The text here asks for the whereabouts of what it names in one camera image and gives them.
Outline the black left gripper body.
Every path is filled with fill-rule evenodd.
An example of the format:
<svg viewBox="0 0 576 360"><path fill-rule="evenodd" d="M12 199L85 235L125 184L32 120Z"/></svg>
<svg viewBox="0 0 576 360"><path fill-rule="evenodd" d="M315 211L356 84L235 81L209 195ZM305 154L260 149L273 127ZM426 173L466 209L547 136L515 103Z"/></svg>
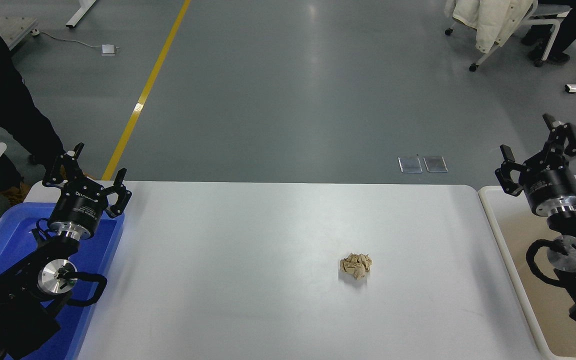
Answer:
<svg viewBox="0 0 576 360"><path fill-rule="evenodd" d="M66 224L82 228L83 234L94 234L103 210L108 206L105 187L91 179L66 182L55 208L48 218L48 228L57 231Z"/></svg>

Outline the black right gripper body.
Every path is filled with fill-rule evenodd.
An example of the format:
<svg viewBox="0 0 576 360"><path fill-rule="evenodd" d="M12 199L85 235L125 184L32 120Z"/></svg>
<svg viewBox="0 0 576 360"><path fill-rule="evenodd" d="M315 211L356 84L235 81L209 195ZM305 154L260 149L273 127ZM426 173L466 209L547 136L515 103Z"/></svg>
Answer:
<svg viewBox="0 0 576 360"><path fill-rule="evenodd" d="M576 178L564 165L530 168L521 174L521 187L534 215L550 217L556 212L576 210Z"/></svg>

